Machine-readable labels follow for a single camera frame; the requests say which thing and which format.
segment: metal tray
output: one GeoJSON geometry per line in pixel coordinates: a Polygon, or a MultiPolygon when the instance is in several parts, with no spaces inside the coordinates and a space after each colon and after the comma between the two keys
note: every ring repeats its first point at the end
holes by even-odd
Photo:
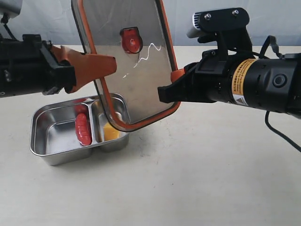
{"type": "MultiPolygon", "coordinates": [[[[111,98],[117,114],[129,122],[123,97],[111,94],[111,98]]],[[[32,118],[31,151],[54,166],[88,158],[94,150],[113,152],[127,146],[129,133],[120,132],[119,138],[104,140],[103,127],[107,122],[98,96],[47,105],[37,110],[32,118]],[[88,146],[82,146],[75,133],[75,119],[79,113],[84,113],[89,120],[92,143],[88,146]]]]}

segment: warning label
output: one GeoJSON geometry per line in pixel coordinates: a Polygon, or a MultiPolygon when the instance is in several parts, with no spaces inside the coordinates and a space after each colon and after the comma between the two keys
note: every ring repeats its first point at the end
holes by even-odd
{"type": "Polygon", "coordinates": [[[248,59],[243,61],[236,69],[232,79],[232,94],[233,98],[239,105],[248,106],[244,97],[244,81],[250,66],[256,59],[248,59]]]}

